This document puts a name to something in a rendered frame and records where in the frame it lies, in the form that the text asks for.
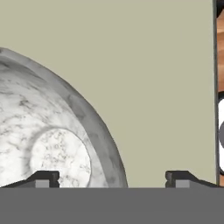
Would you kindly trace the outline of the white marble bowl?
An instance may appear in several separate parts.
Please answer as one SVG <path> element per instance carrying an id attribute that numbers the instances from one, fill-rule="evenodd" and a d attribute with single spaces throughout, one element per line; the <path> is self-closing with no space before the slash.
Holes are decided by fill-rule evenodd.
<path id="1" fill-rule="evenodd" d="M 57 171 L 59 186 L 126 187 L 106 125 L 58 75 L 0 47 L 0 186 Z"/>

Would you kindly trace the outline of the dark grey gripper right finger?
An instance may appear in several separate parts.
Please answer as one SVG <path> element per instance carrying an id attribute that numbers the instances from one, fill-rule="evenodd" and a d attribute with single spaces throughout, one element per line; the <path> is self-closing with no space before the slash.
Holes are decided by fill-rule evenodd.
<path id="1" fill-rule="evenodd" d="M 216 184 L 196 178 L 189 171 L 166 171 L 165 179 L 166 188 L 217 187 Z"/>

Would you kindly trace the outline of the white and black round object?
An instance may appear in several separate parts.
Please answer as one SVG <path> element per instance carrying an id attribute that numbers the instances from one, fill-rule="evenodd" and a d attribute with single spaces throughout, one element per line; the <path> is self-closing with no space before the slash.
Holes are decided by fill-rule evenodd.
<path id="1" fill-rule="evenodd" d="M 218 115 L 219 115 L 219 160 L 220 173 L 224 175 L 224 91 L 218 93 Z"/>

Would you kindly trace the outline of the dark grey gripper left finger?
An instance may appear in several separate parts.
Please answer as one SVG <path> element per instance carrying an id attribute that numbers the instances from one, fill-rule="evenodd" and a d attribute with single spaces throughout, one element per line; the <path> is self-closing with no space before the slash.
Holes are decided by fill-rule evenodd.
<path id="1" fill-rule="evenodd" d="M 3 188 L 59 188 L 58 171 L 36 171 L 29 178 L 4 185 Z"/>

